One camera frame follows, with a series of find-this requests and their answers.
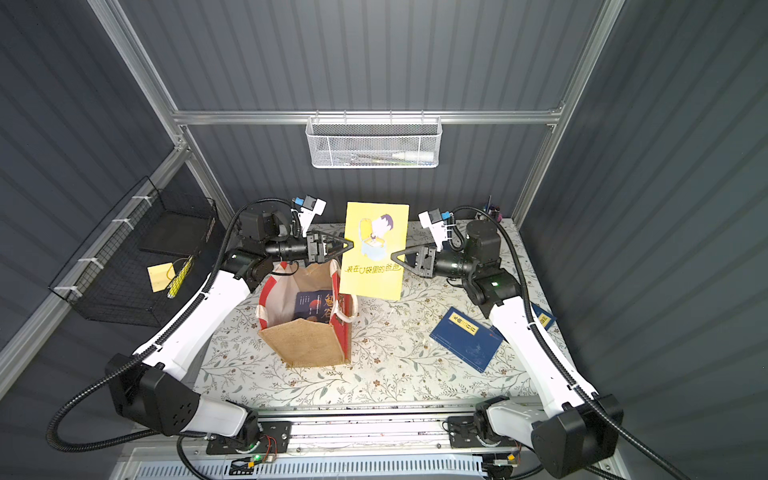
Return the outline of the yellow cartoon cover book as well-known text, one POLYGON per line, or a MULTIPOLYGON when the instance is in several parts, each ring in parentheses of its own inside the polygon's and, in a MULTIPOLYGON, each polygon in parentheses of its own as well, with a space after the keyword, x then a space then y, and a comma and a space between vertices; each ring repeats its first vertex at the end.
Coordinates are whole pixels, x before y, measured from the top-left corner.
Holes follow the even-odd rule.
POLYGON ((342 257, 343 294, 401 298, 404 270, 391 255, 406 247, 409 209, 407 204, 347 203, 344 237, 354 247, 342 257))

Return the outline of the dark portrait book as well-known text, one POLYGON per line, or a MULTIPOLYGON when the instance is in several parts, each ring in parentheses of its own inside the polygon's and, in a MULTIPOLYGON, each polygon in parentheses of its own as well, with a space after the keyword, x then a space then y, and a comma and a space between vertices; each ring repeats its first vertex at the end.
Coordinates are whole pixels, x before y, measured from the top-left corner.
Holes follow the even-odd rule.
POLYGON ((299 292, 295 299, 293 319, 329 324, 334 304, 332 290, 299 292))

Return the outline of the jute canvas bag red trim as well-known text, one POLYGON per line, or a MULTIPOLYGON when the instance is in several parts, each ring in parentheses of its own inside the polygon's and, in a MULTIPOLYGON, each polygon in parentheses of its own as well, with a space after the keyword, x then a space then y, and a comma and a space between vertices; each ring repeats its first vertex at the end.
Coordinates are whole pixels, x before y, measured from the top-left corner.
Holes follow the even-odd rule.
POLYGON ((289 367, 329 367, 351 361, 351 324, 359 319, 358 298, 340 292, 336 260, 293 271, 280 263, 265 280, 257 305, 258 335, 289 367), (332 290, 329 324, 293 319, 296 295, 332 290))

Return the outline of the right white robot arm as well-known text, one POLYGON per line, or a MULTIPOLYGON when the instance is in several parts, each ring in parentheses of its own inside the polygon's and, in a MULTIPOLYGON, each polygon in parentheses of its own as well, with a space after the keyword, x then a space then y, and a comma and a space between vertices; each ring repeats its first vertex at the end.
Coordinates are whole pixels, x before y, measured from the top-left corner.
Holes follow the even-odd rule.
POLYGON ((419 221, 432 234, 432 242, 394 252, 391 258, 423 278, 460 280, 471 302, 528 372, 540 407, 501 397, 478 404, 475 424, 481 437, 520 442, 557 479, 580 470, 611 478, 598 464, 612 457, 618 441, 624 439, 673 478, 685 478, 678 467, 623 426, 619 401, 600 394, 567 360, 535 315, 510 235, 488 213, 476 207, 469 210, 477 217, 464 231, 456 226, 453 211, 420 213, 419 221))

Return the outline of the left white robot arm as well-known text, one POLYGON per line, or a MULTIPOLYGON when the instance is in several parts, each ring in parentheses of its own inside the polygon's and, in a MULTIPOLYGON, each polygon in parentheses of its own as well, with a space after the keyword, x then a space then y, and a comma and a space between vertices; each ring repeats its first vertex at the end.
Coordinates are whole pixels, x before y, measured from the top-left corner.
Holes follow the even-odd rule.
POLYGON ((238 451, 251 451, 262 437, 257 413, 230 401, 209 399, 184 384, 192 361, 225 320, 270 274, 277 261, 322 264, 341 257, 354 243, 313 231, 325 201, 306 196, 288 202, 287 235, 259 233, 243 249, 228 252, 223 240, 210 275, 202 287, 155 336, 132 355, 116 355, 103 378, 67 401, 52 417, 46 441, 66 453, 90 452, 142 438, 202 437, 221 439, 238 451), (118 415, 141 430, 106 440, 73 443, 61 438, 64 418, 86 398, 108 388, 118 415))

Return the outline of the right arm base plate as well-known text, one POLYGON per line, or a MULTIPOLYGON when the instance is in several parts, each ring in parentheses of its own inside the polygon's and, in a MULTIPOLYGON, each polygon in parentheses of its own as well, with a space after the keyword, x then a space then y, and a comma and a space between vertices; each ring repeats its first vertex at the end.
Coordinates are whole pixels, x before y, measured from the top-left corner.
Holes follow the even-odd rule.
POLYGON ((483 420, 474 416, 450 416, 441 422, 453 449, 511 448, 519 450, 519 441, 493 433, 483 420))

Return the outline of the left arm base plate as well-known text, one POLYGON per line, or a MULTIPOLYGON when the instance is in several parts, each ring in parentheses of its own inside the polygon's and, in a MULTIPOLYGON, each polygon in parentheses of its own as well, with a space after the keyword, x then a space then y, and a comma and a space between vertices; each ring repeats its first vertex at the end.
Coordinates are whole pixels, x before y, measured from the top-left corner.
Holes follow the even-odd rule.
POLYGON ((208 455, 282 454, 288 449, 293 424, 289 421, 251 422, 235 437, 218 436, 206 446, 208 455))

